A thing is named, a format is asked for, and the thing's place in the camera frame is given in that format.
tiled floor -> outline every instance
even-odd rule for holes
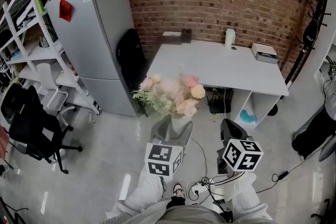
[[[253,131],[247,130],[265,151],[255,172],[256,190],[272,186],[273,173],[279,174],[300,163],[290,146],[291,136],[281,113],[285,111],[280,103],[276,116],[267,117]],[[159,116],[153,113],[149,118],[129,118],[102,113],[94,117],[96,122],[92,124],[88,123],[88,114],[87,109],[78,111],[72,123],[75,129],[65,138],[65,144],[81,144],[84,148],[82,153],[67,153],[63,163],[68,175],[62,174],[58,165],[13,153],[10,162],[16,169],[6,179],[0,179],[0,191],[9,205],[29,207],[29,211],[22,212],[27,223],[99,223],[118,200],[126,174],[131,176],[129,191],[136,186],[150,129]],[[211,115],[204,103],[193,117],[193,138],[204,148],[208,177],[217,175],[216,151],[221,148],[222,119],[221,115]],[[319,210],[321,201],[333,197],[335,157],[318,163],[318,155],[259,195],[262,202],[268,203],[268,212],[278,223],[314,223],[310,215]],[[202,151],[191,141],[174,180],[185,187],[189,179],[200,179],[204,174]]]

white shelving unit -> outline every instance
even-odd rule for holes
[[[34,17],[25,27],[16,30],[11,14],[15,15],[18,10],[27,5],[28,1],[31,1],[36,17]],[[69,93],[67,102],[90,108],[96,114],[99,114],[100,112],[94,99],[88,94],[87,90],[80,82],[79,77],[74,75],[69,64],[67,64],[69,61],[65,56],[62,44],[59,40],[53,42],[43,18],[43,16],[47,15],[47,12],[40,11],[37,0],[10,0],[9,4],[7,4],[7,2],[3,4],[3,10],[4,15],[0,20],[0,25],[7,22],[13,36],[0,48],[0,54],[8,66],[18,63],[26,63],[23,69],[17,74],[20,78],[27,80],[24,87],[28,88],[33,85],[39,94],[45,95],[47,92],[39,83],[36,66],[40,62],[50,62],[51,71],[58,74],[56,84],[64,86],[62,89],[66,89]],[[42,33],[47,40],[49,44],[48,48],[40,47],[39,40],[27,44],[24,43],[26,31],[36,24],[39,24]],[[13,42],[15,42],[19,51],[15,53],[11,59],[7,59],[3,50]]]

sneaker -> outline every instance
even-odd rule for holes
[[[182,197],[185,198],[184,196],[184,190],[182,188],[182,185],[180,183],[175,183],[173,186],[173,195],[175,197]]]

